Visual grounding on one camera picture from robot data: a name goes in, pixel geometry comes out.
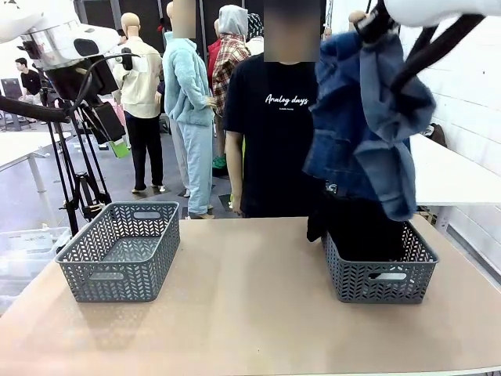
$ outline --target gray hoodie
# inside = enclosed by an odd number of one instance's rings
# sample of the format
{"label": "gray hoodie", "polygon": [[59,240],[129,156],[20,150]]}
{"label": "gray hoodie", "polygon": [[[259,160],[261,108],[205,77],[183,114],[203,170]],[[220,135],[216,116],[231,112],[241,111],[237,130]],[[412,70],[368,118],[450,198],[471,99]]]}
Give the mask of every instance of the gray hoodie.
{"label": "gray hoodie", "polygon": [[225,5],[219,10],[219,32],[247,36],[249,23],[247,9],[237,5]]}

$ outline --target green shoe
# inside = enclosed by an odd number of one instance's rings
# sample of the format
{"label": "green shoe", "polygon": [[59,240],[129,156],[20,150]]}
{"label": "green shoe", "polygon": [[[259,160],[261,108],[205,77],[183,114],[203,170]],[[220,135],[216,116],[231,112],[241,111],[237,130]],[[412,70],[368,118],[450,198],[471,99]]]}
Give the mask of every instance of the green shoe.
{"label": "green shoe", "polygon": [[226,168],[226,156],[214,158],[214,160],[212,161],[212,168],[219,170]]}

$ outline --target blue jeans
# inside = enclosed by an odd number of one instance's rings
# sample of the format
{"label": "blue jeans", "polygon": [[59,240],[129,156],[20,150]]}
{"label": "blue jeans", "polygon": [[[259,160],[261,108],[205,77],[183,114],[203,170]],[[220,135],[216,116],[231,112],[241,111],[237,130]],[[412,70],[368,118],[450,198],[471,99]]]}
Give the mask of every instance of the blue jeans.
{"label": "blue jeans", "polygon": [[179,123],[185,142],[189,190],[188,212],[207,214],[212,191],[212,127]]}

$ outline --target person's hand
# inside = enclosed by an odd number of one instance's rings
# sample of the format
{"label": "person's hand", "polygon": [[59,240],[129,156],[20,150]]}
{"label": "person's hand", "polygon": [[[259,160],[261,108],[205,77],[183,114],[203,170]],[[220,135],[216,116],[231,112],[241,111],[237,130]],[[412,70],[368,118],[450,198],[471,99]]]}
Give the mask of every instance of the person's hand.
{"label": "person's hand", "polygon": [[158,105],[162,104],[162,95],[159,92],[155,93],[155,103]]}
{"label": "person's hand", "polygon": [[207,104],[207,107],[211,108],[216,108],[216,99],[212,96],[206,96],[205,97],[205,104]]}
{"label": "person's hand", "polygon": [[241,202],[242,196],[233,194],[232,209],[235,214],[242,215],[242,210],[240,209]]}

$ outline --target black t-shirt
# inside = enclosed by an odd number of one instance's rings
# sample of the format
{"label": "black t-shirt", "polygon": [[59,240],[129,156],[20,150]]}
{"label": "black t-shirt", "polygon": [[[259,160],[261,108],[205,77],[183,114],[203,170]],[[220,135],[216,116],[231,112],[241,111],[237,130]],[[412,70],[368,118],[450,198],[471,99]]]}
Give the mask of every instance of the black t-shirt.
{"label": "black t-shirt", "polygon": [[21,73],[21,82],[23,83],[23,87],[30,93],[31,95],[36,96],[41,89],[40,76],[34,70],[29,70],[28,73]]}
{"label": "black t-shirt", "polygon": [[314,63],[266,63],[252,56],[233,71],[224,126],[245,137],[241,209],[250,217],[309,215],[323,185],[303,173],[312,144]]}

